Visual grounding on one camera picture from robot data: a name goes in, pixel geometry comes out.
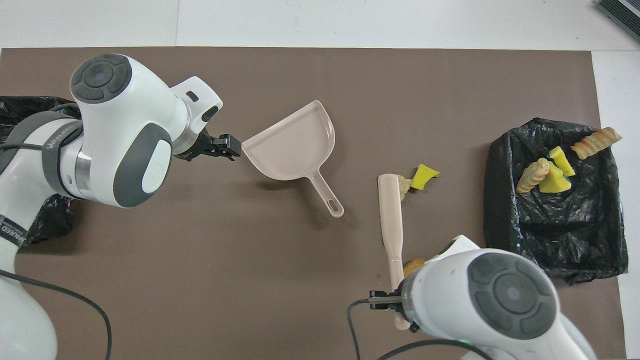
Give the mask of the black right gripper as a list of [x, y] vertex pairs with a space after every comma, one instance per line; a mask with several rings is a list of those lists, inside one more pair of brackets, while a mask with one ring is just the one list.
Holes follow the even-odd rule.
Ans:
[[[370, 308], [395, 308], [397, 304], [402, 303], [402, 297], [395, 292], [371, 291], [370, 292]], [[416, 333], [419, 331], [418, 324], [410, 324], [410, 331]]]

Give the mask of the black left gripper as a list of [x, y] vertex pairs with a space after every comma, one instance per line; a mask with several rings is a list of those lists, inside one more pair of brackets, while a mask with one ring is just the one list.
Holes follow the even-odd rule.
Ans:
[[222, 134], [218, 137], [211, 136], [207, 131], [201, 131], [195, 142], [185, 151], [176, 153], [174, 157], [192, 161], [192, 159], [205, 155], [207, 157], [224, 157], [230, 161], [234, 161], [235, 152], [226, 150], [241, 150], [242, 142], [231, 134]]

